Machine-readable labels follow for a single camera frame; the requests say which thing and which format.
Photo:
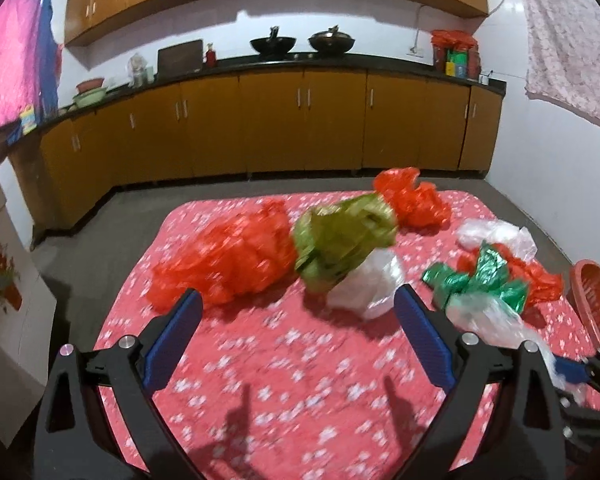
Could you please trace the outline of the clear plastic bag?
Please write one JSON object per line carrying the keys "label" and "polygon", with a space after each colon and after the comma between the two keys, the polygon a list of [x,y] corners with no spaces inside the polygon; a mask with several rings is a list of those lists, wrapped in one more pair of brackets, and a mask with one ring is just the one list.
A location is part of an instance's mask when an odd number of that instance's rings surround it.
{"label": "clear plastic bag", "polygon": [[393,308],[396,290],[405,283],[401,259],[389,248],[376,248],[326,296],[326,306],[364,321]]}

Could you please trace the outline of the clear jar on counter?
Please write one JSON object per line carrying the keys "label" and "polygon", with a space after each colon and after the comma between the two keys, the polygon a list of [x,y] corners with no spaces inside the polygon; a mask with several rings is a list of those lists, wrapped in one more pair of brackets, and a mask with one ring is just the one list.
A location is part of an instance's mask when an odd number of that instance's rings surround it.
{"label": "clear jar on counter", "polygon": [[131,78],[131,87],[140,88],[155,82],[154,68],[148,64],[146,58],[139,53],[134,53],[128,62],[128,72]]}

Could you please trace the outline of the red bottle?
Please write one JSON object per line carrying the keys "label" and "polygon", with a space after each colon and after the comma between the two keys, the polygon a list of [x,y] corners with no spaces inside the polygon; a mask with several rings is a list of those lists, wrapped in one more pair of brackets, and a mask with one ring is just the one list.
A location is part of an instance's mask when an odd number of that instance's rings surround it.
{"label": "red bottle", "polygon": [[207,44],[207,50],[204,52],[204,65],[208,68],[215,68],[216,64],[218,64],[218,60],[213,44]]}

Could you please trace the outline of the black kitchen countertop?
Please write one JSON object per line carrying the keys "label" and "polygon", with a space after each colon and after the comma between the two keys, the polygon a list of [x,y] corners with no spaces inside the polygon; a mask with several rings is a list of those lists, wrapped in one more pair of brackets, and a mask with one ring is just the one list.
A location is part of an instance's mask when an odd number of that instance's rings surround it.
{"label": "black kitchen countertop", "polygon": [[0,128],[0,162],[23,150],[30,159],[36,159],[41,140],[46,134],[56,138],[54,156],[65,162],[72,156],[78,162],[104,162],[126,165],[137,162],[148,167],[153,162],[165,162],[169,167],[182,165],[185,171],[193,166],[193,141],[186,134],[189,124],[201,120],[201,112],[184,102],[192,98],[183,96],[181,84],[186,81],[209,77],[242,77],[258,73],[305,72],[360,72],[391,77],[424,77],[440,80],[445,84],[463,87],[480,87],[477,81],[446,76],[429,65],[412,63],[396,58],[382,58],[362,54],[350,54],[343,58],[309,58],[302,54],[279,62],[259,62],[254,56],[222,60],[215,68],[204,68],[198,73],[159,79],[149,88],[129,89],[96,104],[87,110],[56,118],[35,128],[14,143],[6,136],[10,130]]}

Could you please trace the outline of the white plastic bag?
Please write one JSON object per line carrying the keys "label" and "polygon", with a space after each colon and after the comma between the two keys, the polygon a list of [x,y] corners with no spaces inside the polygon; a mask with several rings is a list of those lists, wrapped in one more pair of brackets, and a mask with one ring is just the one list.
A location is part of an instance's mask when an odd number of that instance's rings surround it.
{"label": "white plastic bag", "polygon": [[466,250],[483,243],[504,245],[515,258],[530,262],[538,248],[527,228],[503,220],[467,219],[455,231],[458,244]]}

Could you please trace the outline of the wooden lower kitchen cabinets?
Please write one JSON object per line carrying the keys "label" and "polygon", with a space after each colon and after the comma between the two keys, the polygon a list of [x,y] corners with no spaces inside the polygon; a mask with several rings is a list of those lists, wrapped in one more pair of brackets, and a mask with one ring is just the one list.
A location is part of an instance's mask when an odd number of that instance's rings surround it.
{"label": "wooden lower kitchen cabinets", "polygon": [[37,233],[114,188],[193,178],[413,166],[486,172],[504,94],[372,70],[191,79],[66,116],[9,153]]}

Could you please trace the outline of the black lidded wok right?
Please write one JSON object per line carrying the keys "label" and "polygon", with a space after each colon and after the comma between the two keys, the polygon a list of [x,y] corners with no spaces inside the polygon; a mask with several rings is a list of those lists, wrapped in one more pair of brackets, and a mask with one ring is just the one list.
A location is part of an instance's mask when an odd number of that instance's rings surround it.
{"label": "black lidded wok right", "polygon": [[345,32],[340,32],[339,26],[335,25],[313,34],[309,44],[321,56],[341,56],[353,48],[355,40]]}

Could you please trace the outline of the olive green plastic bag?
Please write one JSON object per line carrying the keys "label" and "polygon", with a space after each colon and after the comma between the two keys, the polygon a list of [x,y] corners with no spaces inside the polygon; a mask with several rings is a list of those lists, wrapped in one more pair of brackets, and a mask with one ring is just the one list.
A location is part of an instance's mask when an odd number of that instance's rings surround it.
{"label": "olive green plastic bag", "polygon": [[324,294],[360,266],[376,248],[396,242],[398,219],[377,193],[313,206],[292,228],[294,270],[311,294]]}

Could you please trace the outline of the black wok left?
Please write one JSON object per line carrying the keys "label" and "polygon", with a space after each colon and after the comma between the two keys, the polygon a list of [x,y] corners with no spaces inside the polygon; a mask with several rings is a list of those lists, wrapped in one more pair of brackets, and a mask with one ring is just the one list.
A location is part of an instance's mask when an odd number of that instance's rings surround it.
{"label": "black wok left", "polygon": [[267,37],[250,40],[250,46],[253,47],[261,56],[284,56],[289,53],[296,45],[297,39],[294,37],[280,36],[279,27],[270,28]]}

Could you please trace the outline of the stacked basins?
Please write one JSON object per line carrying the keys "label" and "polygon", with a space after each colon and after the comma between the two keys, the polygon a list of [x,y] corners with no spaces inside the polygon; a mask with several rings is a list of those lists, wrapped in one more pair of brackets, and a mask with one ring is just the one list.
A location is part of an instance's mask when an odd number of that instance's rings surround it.
{"label": "stacked basins", "polygon": [[104,78],[94,78],[80,82],[76,86],[76,95],[72,98],[74,105],[77,108],[84,108],[105,99],[107,88],[104,86],[104,81]]}

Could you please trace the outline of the red bag covered containers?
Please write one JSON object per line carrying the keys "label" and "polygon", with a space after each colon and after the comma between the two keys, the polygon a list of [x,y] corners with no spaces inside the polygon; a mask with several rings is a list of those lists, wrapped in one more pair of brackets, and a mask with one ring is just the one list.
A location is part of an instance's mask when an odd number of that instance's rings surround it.
{"label": "red bag covered containers", "polygon": [[481,61],[476,38],[461,30],[435,29],[430,42],[437,72],[456,78],[479,79]]}

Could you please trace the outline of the clear bubble wrap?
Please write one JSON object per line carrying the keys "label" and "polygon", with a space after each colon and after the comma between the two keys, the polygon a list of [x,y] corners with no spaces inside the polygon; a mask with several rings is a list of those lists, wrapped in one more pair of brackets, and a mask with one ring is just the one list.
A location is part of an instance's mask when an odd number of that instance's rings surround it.
{"label": "clear bubble wrap", "polygon": [[578,386],[557,369],[557,358],[541,335],[524,324],[500,298],[486,292],[456,294],[450,297],[444,312],[458,330],[475,333],[494,347],[517,349],[524,341],[532,341],[539,347],[553,386],[571,393],[578,405],[585,404],[585,386]]}

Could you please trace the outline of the wall power outlet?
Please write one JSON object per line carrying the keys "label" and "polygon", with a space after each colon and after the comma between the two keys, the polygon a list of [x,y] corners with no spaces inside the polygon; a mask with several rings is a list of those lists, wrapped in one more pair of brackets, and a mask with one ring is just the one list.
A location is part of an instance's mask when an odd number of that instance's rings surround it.
{"label": "wall power outlet", "polygon": [[415,58],[422,58],[424,56],[424,49],[419,47],[411,47],[408,50],[408,54],[414,56]]}

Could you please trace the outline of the green shiny plastic bag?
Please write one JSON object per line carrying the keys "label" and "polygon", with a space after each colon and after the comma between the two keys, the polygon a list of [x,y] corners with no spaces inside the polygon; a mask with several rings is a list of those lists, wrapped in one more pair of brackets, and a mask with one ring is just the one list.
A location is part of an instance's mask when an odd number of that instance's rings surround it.
{"label": "green shiny plastic bag", "polygon": [[433,263],[422,274],[422,281],[432,291],[432,303],[442,311],[453,296],[485,292],[521,314],[529,296],[529,285],[513,278],[505,257],[496,246],[486,243],[462,255],[456,269],[443,262]]}

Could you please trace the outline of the large red plastic bag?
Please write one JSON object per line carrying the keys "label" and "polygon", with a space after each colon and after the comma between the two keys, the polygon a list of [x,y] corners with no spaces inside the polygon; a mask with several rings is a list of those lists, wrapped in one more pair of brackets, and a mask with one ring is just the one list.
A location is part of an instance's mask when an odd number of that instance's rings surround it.
{"label": "large red plastic bag", "polygon": [[211,221],[151,269],[146,298],[160,313],[187,289],[209,307],[263,292],[289,274],[297,259],[291,223],[282,200]]}

